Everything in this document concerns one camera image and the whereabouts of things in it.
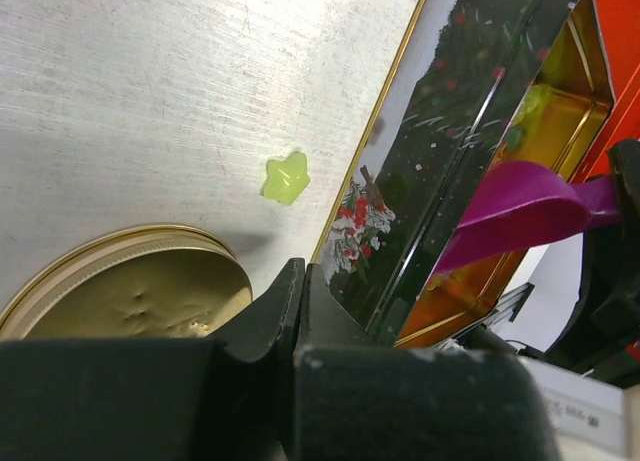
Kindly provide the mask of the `orange tray with lollipops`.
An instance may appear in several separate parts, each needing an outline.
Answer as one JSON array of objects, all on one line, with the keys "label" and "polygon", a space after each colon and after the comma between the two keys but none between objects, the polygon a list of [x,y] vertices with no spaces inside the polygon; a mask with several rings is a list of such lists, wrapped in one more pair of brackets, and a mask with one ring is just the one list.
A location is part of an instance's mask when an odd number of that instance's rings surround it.
[{"label": "orange tray with lollipops", "polygon": [[639,138],[639,0],[539,0],[549,27],[536,83],[544,91],[534,135],[573,183],[609,172],[614,146]]}]

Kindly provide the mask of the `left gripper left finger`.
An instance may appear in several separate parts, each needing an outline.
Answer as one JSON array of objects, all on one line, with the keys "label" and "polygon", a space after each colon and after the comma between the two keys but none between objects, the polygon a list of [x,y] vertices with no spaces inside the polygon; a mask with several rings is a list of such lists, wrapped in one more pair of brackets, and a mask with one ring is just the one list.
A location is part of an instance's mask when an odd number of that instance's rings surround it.
[{"label": "left gripper left finger", "polygon": [[6,341],[5,460],[262,460],[295,456],[293,351],[306,265],[289,260],[202,338]]}]

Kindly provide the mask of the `purple plastic scoop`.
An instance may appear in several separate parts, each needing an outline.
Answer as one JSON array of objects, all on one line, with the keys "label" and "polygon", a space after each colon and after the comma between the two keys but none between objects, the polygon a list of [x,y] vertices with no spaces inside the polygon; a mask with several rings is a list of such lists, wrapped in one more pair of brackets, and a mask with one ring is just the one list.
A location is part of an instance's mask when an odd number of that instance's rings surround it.
[{"label": "purple plastic scoop", "polygon": [[564,240],[620,219],[609,175],[569,183],[539,164],[503,162],[485,174],[433,273]]}]

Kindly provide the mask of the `gold tin with star candies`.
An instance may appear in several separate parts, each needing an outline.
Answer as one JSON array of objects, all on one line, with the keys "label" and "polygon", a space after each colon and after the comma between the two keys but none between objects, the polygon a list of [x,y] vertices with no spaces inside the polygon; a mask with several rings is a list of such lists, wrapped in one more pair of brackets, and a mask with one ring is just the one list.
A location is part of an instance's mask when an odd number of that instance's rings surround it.
[{"label": "gold tin with star candies", "polygon": [[378,344],[450,336],[516,254],[447,266],[486,172],[571,178],[614,104],[595,0],[420,0],[315,256]]}]

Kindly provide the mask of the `gold jar lid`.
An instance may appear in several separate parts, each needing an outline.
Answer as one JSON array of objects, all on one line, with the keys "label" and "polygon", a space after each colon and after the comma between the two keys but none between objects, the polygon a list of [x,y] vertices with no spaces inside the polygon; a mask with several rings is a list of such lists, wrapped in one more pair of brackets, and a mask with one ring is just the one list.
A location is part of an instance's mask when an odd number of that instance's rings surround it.
[{"label": "gold jar lid", "polygon": [[41,270],[3,309],[1,338],[204,337],[252,300],[222,240],[192,226],[142,225]]}]

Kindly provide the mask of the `loose green star candy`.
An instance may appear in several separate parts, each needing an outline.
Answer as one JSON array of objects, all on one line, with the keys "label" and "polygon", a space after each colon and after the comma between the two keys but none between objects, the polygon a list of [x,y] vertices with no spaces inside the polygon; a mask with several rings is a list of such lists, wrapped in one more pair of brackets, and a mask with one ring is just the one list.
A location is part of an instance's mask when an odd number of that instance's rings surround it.
[{"label": "loose green star candy", "polygon": [[294,151],[283,159],[266,162],[266,180],[261,195],[284,206],[291,206],[310,183],[308,161],[303,152]]}]

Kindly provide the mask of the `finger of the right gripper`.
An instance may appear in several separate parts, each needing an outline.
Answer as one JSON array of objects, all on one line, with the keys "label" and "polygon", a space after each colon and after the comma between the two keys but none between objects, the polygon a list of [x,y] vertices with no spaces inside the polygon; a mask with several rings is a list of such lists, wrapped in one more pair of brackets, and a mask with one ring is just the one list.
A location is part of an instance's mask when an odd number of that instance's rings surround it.
[{"label": "finger of the right gripper", "polygon": [[589,230],[579,299],[544,360],[583,374],[639,341],[639,141],[608,152],[621,220]]}]

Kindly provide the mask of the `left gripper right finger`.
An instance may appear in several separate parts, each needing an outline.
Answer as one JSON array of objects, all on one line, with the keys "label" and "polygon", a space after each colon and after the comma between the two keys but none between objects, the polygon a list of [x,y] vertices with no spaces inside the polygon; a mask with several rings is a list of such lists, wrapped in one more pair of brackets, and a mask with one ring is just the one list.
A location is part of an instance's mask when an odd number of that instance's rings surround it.
[{"label": "left gripper right finger", "polygon": [[296,460],[556,460],[532,376],[489,351],[375,345],[310,265],[293,358]]}]

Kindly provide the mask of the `aluminium front rail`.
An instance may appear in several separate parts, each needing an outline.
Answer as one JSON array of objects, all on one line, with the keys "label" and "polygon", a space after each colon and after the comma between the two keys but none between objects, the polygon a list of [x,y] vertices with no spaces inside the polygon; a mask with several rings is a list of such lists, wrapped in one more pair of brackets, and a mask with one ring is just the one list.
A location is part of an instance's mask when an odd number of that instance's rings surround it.
[{"label": "aluminium front rail", "polygon": [[533,290],[534,285],[527,282],[503,294],[493,310],[484,318],[483,324],[486,327],[491,327],[504,322],[512,322],[518,316]]}]

